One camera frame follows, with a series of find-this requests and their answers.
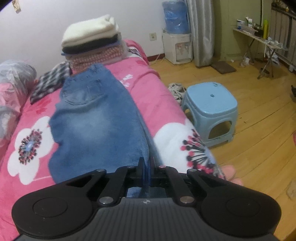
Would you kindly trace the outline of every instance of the silver curtain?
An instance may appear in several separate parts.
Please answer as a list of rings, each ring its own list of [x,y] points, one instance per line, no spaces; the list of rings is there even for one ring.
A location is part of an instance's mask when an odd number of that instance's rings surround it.
[[[210,65],[215,44],[215,19],[212,0],[186,0],[192,36],[194,62]]]

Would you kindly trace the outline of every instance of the folded white fleece garment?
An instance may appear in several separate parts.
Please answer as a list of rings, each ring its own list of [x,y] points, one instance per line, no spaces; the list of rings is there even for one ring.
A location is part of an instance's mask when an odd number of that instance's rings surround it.
[[[84,44],[96,39],[111,38],[118,33],[118,25],[109,14],[71,24],[65,31],[62,47]]]

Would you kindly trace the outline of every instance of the electrical outlet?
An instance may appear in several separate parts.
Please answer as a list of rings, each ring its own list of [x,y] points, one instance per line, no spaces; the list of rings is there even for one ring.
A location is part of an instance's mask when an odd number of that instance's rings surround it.
[[[156,35],[156,33],[150,33],[150,34],[149,34],[149,39],[150,39],[150,41],[155,41],[155,40],[157,40],[157,35]]]

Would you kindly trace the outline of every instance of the white wall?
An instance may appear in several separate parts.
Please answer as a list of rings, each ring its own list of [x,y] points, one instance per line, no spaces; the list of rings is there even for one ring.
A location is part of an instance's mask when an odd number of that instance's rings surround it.
[[[41,75],[64,60],[60,43],[70,24],[108,13],[115,17],[123,38],[137,41],[147,56],[163,53],[162,1],[19,0],[22,11],[18,14],[9,3],[0,12],[0,63],[24,60]],[[153,32],[156,41],[149,40]]]

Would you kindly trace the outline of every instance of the blue stool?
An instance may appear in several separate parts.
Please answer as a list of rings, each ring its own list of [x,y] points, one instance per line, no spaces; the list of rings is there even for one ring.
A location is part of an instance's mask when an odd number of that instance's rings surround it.
[[[221,84],[215,82],[190,86],[182,103],[183,111],[189,109],[197,132],[206,146],[232,141],[237,122],[237,101]],[[228,133],[209,139],[211,130],[218,124],[229,121]]]

